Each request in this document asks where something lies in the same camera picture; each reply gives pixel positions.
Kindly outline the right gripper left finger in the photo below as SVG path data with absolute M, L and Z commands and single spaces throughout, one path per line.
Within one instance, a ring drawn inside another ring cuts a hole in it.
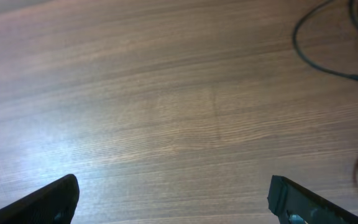
M 0 224 L 70 224 L 79 201 L 75 175 L 62 178 L 0 209 Z

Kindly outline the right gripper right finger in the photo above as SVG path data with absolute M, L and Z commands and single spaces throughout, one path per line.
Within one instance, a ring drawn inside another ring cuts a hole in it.
M 267 200 L 281 224 L 358 224 L 357 215 L 284 176 L 272 176 Z

